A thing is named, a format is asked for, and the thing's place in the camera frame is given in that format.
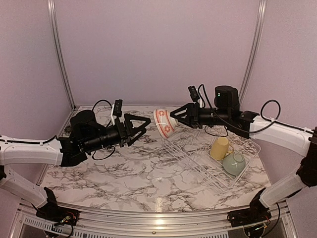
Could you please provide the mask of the white red patterned bowl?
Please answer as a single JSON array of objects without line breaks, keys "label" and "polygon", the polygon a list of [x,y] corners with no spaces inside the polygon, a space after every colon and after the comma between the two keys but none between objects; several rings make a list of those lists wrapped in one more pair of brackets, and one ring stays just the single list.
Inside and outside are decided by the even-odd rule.
[{"label": "white red patterned bowl", "polygon": [[153,112],[156,127],[164,139],[170,138],[179,127],[177,119],[170,116],[170,111],[166,109],[156,109]]}]

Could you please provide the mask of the pale green flower plate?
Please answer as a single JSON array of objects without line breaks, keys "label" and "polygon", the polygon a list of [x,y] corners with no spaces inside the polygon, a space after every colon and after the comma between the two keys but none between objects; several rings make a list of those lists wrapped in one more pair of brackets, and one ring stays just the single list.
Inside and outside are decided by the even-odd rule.
[{"label": "pale green flower plate", "polygon": [[69,137],[70,134],[71,134],[71,131],[72,131],[71,125],[68,125],[68,126],[64,129],[63,135],[66,136],[66,137]]}]

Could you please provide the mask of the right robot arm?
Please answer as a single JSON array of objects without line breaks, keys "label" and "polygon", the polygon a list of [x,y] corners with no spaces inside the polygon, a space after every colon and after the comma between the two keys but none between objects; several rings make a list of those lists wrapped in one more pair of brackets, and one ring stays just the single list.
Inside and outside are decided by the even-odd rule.
[{"label": "right robot arm", "polygon": [[189,88],[192,102],[172,111],[170,116],[190,128],[204,125],[222,125],[230,132],[246,139],[266,141],[287,148],[301,155],[299,168],[290,175],[267,187],[253,198],[245,217],[256,222],[274,203],[291,197],[305,187],[317,184],[317,130],[304,129],[266,119],[262,113],[241,111],[238,90],[222,85],[215,88],[214,103],[205,99],[207,106],[200,107],[201,98],[195,86]]}]

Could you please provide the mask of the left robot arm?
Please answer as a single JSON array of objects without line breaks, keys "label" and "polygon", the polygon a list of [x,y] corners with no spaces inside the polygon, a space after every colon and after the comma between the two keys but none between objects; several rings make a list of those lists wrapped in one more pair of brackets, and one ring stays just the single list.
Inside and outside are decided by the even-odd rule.
[{"label": "left robot arm", "polygon": [[51,220],[59,220],[63,213],[52,190],[40,187],[14,172],[13,164],[48,164],[74,167],[100,149],[115,145],[131,146],[150,124],[150,118],[124,114],[111,126],[103,126],[92,110],[83,110],[70,120],[68,137],[53,137],[47,141],[0,138],[0,187],[28,202]]}]

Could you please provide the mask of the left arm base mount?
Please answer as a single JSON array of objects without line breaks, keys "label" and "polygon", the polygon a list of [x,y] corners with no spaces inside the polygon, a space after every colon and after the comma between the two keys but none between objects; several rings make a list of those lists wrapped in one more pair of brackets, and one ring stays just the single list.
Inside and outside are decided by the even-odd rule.
[{"label": "left arm base mount", "polygon": [[65,237],[72,237],[72,235],[74,234],[74,226],[77,224],[78,221],[79,211],[76,209],[59,206],[57,204],[57,200],[53,191],[47,187],[44,187],[44,191],[47,194],[47,203],[41,208],[37,208],[33,205],[33,208],[37,211],[36,216],[49,221],[53,221],[54,227],[70,225],[70,234]]}]

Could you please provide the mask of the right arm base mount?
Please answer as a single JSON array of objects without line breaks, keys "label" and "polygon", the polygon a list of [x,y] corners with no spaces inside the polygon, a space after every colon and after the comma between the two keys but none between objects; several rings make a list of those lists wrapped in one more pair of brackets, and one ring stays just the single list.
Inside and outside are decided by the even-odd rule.
[{"label": "right arm base mount", "polygon": [[271,219],[269,208],[265,208],[260,203],[261,189],[251,200],[249,208],[230,211],[227,220],[232,227],[248,226],[244,228],[244,233],[248,238],[261,238]]}]

